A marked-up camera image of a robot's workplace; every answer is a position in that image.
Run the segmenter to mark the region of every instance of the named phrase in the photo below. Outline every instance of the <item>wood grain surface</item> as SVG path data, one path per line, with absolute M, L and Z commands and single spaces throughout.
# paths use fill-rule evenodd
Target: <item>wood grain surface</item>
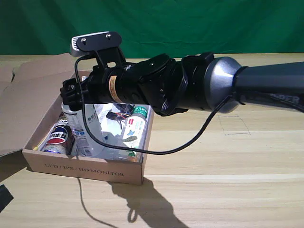
M 304 61 L 304 54 L 226 56 L 247 66 Z M 0 65 L 43 57 L 0 56 Z M 207 116 L 155 116 L 149 149 L 185 143 Z M 33 173 L 20 152 L 11 154 L 0 159 L 0 184 L 14 196 L 0 227 L 303 228 L 303 120 L 252 105 L 218 114 L 189 148 L 149 155 L 140 187 Z

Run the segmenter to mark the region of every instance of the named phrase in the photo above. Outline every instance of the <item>green screen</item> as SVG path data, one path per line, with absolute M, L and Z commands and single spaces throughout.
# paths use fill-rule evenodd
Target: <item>green screen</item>
M 127 58 L 304 52 L 304 0 L 0 0 L 0 55 L 61 54 L 99 31 Z

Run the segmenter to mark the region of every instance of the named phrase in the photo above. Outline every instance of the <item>bottle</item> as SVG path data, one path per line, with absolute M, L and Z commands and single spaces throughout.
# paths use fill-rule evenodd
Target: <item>bottle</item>
M 46 144 L 42 148 L 44 152 L 69 154 L 74 143 L 71 129 L 63 113 L 60 114 L 52 131 L 47 137 Z
M 133 113 L 125 120 L 122 132 L 122 143 L 130 148 L 143 148 L 144 133 L 147 126 L 148 107 L 146 105 L 135 105 Z M 115 156 L 117 160 L 136 162 L 136 152 L 132 150 L 119 150 Z
M 106 147 L 96 143 L 87 133 L 83 123 L 82 109 L 72 111 L 68 105 L 64 105 L 63 103 L 61 107 L 67 117 L 80 155 L 93 158 L 112 159 L 113 154 L 108 153 Z M 91 133 L 97 139 L 104 142 L 105 138 L 93 104 L 85 104 L 85 117 Z

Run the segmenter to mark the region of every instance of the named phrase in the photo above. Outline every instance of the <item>plastic bottle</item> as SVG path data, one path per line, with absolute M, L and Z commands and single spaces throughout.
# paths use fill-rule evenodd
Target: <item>plastic bottle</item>
M 82 110 L 72 111 L 68 105 L 61 105 L 62 111 L 67 117 L 69 126 L 75 138 L 75 142 L 79 148 L 80 155 L 86 157 L 112 159 L 113 154 L 108 153 L 106 147 L 96 143 L 87 133 L 83 118 Z M 87 125 L 92 134 L 104 142 L 105 138 L 98 120 L 98 116 L 93 104 L 85 104 L 85 117 Z
M 133 113 L 125 120 L 125 127 L 122 132 L 122 142 L 130 148 L 142 148 L 144 132 L 147 126 L 148 108 L 146 105 L 135 105 Z M 132 150 L 120 150 L 114 159 L 136 161 L 136 153 Z

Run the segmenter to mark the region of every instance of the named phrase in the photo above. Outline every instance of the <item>box lid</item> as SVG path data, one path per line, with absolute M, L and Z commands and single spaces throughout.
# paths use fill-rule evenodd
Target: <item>box lid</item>
M 20 66 L 0 95 L 0 157 L 24 148 L 58 99 L 62 82 L 73 75 L 74 63 L 68 53 Z

